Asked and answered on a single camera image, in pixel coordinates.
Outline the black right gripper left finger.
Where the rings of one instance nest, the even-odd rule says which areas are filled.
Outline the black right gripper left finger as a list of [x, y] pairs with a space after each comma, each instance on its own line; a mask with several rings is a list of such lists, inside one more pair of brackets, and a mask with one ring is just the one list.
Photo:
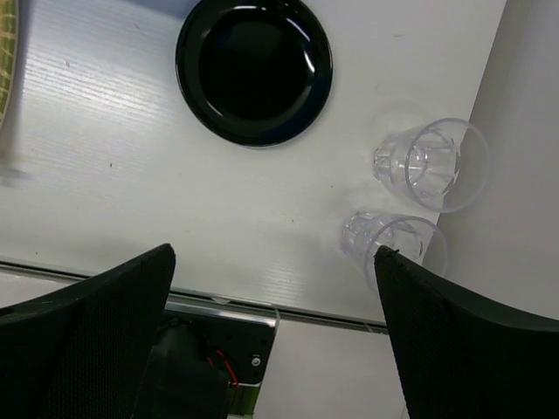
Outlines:
[[1, 310], [3, 418], [129, 418], [176, 266], [162, 244]]

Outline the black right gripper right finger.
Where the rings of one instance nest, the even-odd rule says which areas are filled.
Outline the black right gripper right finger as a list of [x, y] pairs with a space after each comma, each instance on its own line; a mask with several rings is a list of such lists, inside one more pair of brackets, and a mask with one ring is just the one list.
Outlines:
[[558, 322], [382, 246], [376, 282], [411, 418], [556, 418]]

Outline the black round plate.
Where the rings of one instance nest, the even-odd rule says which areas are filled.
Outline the black round plate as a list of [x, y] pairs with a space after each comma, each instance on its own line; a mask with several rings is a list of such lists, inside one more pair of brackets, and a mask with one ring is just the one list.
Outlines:
[[264, 148], [305, 131], [326, 105], [333, 57], [302, 1], [200, 1], [176, 42], [192, 113], [232, 143]]

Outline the woven bamboo mat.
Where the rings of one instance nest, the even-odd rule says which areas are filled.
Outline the woven bamboo mat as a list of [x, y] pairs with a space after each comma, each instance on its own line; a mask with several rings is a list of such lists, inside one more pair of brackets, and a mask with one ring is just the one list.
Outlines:
[[0, 121], [3, 124], [17, 64], [19, 1], [1, 0], [0, 12]]

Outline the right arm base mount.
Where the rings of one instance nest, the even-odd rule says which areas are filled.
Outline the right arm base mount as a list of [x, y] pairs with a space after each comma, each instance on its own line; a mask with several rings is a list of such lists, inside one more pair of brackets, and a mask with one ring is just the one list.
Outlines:
[[278, 325], [275, 315], [167, 303], [136, 418], [253, 418]]

